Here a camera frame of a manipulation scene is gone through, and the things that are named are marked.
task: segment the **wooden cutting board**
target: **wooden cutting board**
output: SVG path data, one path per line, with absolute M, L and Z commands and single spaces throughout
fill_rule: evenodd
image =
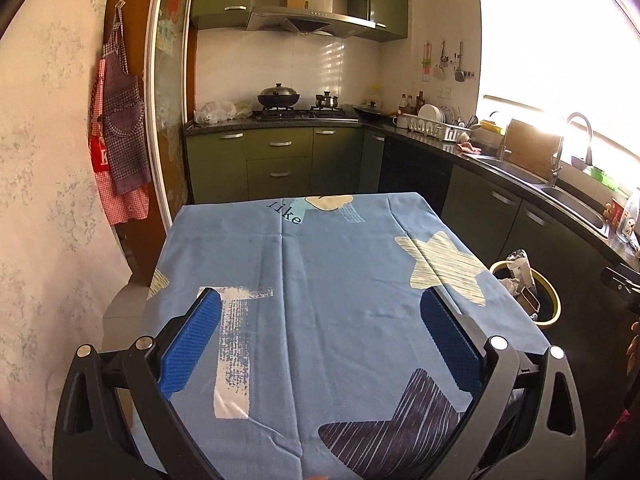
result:
M 560 136 L 541 132 L 531 124 L 511 120 L 507 127 L 505 160 L 548 180 L 554 168 Z

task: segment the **person's hand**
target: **person's hand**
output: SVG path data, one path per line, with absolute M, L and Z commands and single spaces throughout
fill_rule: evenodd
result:
M 631 326 L 631 331 L 636 334 L 640 334 L 640 324 L 636 321 Z M 636 335 L 629 345 L 629 348 L 626 349 L 626 355 L 629 356 L 629 360 L 626 362 L 626 374 L 629 375 L 634 368 L 636 368 L 636 350 L 638 349 L 638 336 Z

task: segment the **gas stove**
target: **gas stove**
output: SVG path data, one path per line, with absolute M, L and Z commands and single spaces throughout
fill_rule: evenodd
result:
M 283 121 L 293 119 L 307 119 L 319 121 L 341 121 L 357 123 L 358 119 L 349 116 L 343 108 L 318 108 L 309 110 L 295 110 L 293 108 L 263 108 L 254 112 L 254 117 L 261 121 Z

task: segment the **range hood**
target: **range hood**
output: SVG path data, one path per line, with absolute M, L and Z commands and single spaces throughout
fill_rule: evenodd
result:
M 288 30 L 350 38 L 376 28 L 375 22 L 322 10 L 290 7 L 253 7 L 246 30 Z

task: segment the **window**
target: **window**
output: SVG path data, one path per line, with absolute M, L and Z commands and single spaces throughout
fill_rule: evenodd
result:
M 640 185 L 640 38 L 613 0 L 481 0 L 481 10 L 478 116 L 562 128 L 570 160 L 588 138 L 560 118 L 582 112 L 596 131 L 594 165 Z

